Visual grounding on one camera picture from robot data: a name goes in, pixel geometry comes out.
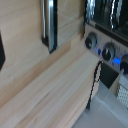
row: light wood surface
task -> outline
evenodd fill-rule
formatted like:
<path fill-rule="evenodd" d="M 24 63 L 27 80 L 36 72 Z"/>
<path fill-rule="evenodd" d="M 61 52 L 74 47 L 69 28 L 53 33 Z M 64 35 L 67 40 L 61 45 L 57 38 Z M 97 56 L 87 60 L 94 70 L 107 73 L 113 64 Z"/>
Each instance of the light wood surface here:
<path fill-rule="evenodd" d="M 71 127 L 86 107 L 98 61 L 85 49 L 83 40 L 67 42 L 61 50 L 28 71 L 31 82 L 26 84 L 26 76 L 18 80 L 21 81 L 19 87 L 26 86 L 20 91 L 14 89 L 15 96 L 1 106 L 0 127 Z M 3 101 L 10 97 L 9 94 L 4 96 Z"/>
<path fill-rule="evenodd" d="M 76 36 L 83 26 L 85 0 L 58 0 L 58 45 Z"/>
<path fill-rule="evenodd" d="M 83 32 L 78 34 L 83 0 L 59 0 L 59 7 L 63 45 L 49 55 L 41 42 L 40 0 L 0 0 L 6 55 L 0 72 L 0 128 L 68 128 L 86 107 L 99 59 L 85 49 Z"/>
<path fill-rule="evenodd" d="M 58 0 L 59 46 L 84 27 L 84 0 Z M 41 42 L 41 0 L 0 0 L 0 31 L 6 55 L 0 92 L 48 55 Z"/>

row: oven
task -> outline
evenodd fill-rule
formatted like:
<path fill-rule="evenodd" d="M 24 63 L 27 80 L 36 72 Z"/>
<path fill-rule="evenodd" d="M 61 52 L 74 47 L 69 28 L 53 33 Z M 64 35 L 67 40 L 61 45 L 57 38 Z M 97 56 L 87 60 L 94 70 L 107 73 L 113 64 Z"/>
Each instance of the oven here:
<path fill-rule="evenodd" d="M 85 47 L 128 78 L 128 0 L 86 0 Z"/>

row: black knob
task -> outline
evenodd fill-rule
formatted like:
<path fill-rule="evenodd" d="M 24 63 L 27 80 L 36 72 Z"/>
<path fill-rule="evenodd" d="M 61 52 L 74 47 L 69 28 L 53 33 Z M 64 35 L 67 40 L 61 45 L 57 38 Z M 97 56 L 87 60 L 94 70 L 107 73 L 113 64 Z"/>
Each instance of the black knob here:
<path fill-rule="evenodd" d="M 106 61 L 113 60 L 115 57 L 115 47 L 112 43 L 108 43 L 105 45 L 102 52 L 103 59 Z"/>
<path fill-rule="evenodd" d="M 90 33 L 85 40 L 85 45 L 88 49 L 94 49 L 97 44 L 96 35 L 94 33 Z"/>
<path fill-rule="evenodd" d="M 121 64 L 120 64 L 120 71 L 124 70 L 124 75 L 128 74 L 128 55 L 125 55 L 121 59 Z"/>

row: blue light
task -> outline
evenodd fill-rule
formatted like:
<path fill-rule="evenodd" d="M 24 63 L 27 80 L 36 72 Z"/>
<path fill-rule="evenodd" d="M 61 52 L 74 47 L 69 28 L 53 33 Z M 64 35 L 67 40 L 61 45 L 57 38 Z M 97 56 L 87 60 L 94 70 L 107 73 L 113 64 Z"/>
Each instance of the blue light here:
<path fill-rule="evenodd" d="M 119 58 L 115 58 L 115 59 L 113 60 L 113 63 L 120 64 L 120 59 L 119 59 Z"/>

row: kitchen counter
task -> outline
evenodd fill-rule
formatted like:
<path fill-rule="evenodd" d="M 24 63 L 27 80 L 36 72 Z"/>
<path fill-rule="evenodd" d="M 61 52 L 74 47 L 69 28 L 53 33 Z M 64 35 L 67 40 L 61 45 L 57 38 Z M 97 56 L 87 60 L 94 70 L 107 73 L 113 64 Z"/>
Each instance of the kitchen counter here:
<path fill-rule="evenodd" d="M 73 126 L 86 108 L 99 61 L 81 37 L 77 35 L 3 89 L 0 128 Z"/>

